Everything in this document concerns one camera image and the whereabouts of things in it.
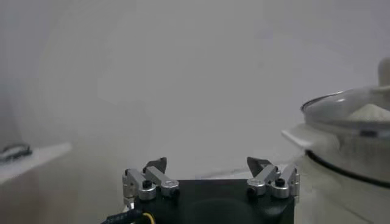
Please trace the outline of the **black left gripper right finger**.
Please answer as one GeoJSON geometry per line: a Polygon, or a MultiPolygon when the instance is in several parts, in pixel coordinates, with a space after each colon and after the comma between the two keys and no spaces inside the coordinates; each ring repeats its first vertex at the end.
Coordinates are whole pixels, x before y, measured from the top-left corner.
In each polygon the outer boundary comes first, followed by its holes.
{"type": "Polygon", "coordinates": [[[300,175],[293,164],[279,169],[266,159],[247,157],[247,165],[252,174],[246,181],[248,197],[260,197],[268,192],[274,198],[299,198],[300,175]]]}

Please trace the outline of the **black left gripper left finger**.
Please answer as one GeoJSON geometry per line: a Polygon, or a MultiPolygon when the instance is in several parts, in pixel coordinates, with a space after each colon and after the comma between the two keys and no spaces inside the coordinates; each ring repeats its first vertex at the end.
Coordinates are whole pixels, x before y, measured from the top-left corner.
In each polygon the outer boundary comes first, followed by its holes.
{"type": "Polygon", "coordinates": [[[167,163],[167,158],[162,157],[147,162],[142,171],[126,169],[122,175],[124,199],[153,200],[158,190],[163,197],[177,198],[179,181],[165,175],[167,163]]]}

